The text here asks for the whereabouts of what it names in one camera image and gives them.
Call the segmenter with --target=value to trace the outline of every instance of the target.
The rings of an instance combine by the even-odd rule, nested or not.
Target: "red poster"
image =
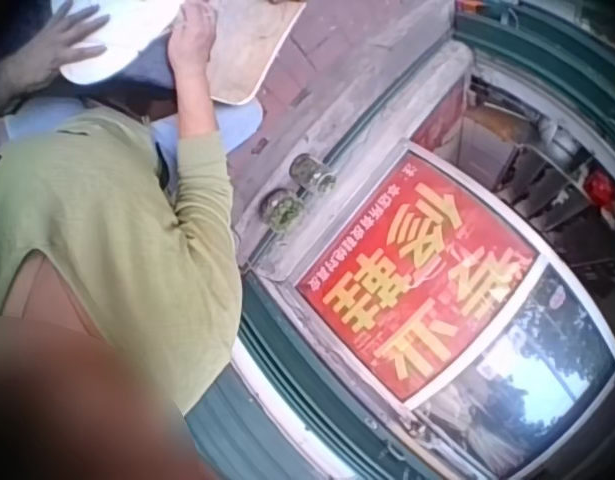
[[[535,257],[480,200],[407,153],[298,290],[404,401],[474,340]]]

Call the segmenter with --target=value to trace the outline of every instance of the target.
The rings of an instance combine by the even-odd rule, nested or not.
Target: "white frame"
[[[384,178],[393,171],[395,166],[407,152],[411,152],[422,158],[432,167],[447,175],[464,187],[465,190],[480,199],[493,211],[493,213],[504,219],[510,227],[516,230],[520,236],[532,245],[536,249],[538,256],[509,300],[465,351],[429,384],[416,392],[416,394],[408,400],[401,402],[363,365],[356,355],[334,334],[331,328],[322,321],[320,316],[311,308],[295,286],[322,252],[330,245],[330,239],[336,238],[340,231],[345,228],[347,221],[355,215],[366,199],[372,195]],[[401,434],[398,435],[398,437],[403,440],[406,445],[410,446],[415,453],[420,454],[428,463],[436,463],[430,461],[429,457],[431,454],[427,453],[426,450],[424,450],[424,452],[426,452],[427,455],[421,452],[422,447],[415,444],[406,432],[404,432],[403,435],[402,425],[394,422],[393,418],[390,421],[389,417],[393,417],[395,413],[402,418],[413,417],[417,419],[418,417],[413,413],[413,410],[455,379],[482,351],[498,338],[504,328],[513,320],[514,315],[522,306],[532,288],[536,285],[549,265],[551,265],[558,275],[561,276],[563,281],[568,284],[581,305],[587,310],[615,360],[615,338],[600,310],[573,272],[558,257],[540,234],[538,234],[528,223],[525,223],[510,207],[505,205],[494,194],[482,187],[465,173],[411,141],[402,139],[387,155],[386,159],[377,167],[373,178],[368,180],[366,185],[363,185],[357,191],[353,198],[350,199],[347,205],[341,209],[340,213],[336,215],[333,220],[323,226],[323,235],[319,237],[311,250],[309,250],[298,262],[296,268],[291,272],[287,280],[273,281],[269,278],[265,278],[266,272],[264,269],[257,273],[261,274],[262,283],[272,297],[278,302],[280,307],[288,314],[292,323],[298,328],[310,346],[319,353],[322,360],[336,372],[341,381],[345,382],[371,411],[376,412],[388,428],[397,431],[401,430]],[[332,352],[336,352],[339,358],[334,359],[331,354]],[[536,469],[555,451],[562,447],[562,445],[571,438],[602,404],[612,388],[613,382],[609,381],[596,399],[570,428],[529,465],[514,475],[513,478],[523,478],[528,472]],[[485,478],[488,476],[486,472],[479,471],[478,473],[484,474]]]
[[[349,465],[310,431],[285,402],[239,338],[231,351],[231,363],[267,416],[323,478],[357,478]]]

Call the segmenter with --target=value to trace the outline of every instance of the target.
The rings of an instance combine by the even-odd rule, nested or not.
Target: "wooden board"
[[[52,0],[56,11],[64,0]],[[104,44],[102,56],[65,65],[61,72],[73,83],[105,80],[135,60],[175,19],[182,0],[75,0],[74,11],[99,4],[110,14],[107,26],[82,42]],[[272,5],[267,0],[212,0],[218,10],[216,45],[209,64],[212,98],[241,105],[251,100],[304,3]]]
[[[251,100],[298,20],[304,3],[220,0],[216,45],[209,63],[212,96],[240,105]]]

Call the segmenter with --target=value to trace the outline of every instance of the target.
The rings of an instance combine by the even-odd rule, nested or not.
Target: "sidewalk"
[[[261,129],[229,157],[232,173],[255,159],[274,137],[283,115],[309,95],[355,44],[371,36],[414,0],[307,0],[307,7],[272,64],[258,99]]]

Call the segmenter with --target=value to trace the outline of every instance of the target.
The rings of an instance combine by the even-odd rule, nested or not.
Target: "glass window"
[[[506,477],[559,438],[614,371],[593,320],[548,267],[501,336],[416,413]]]

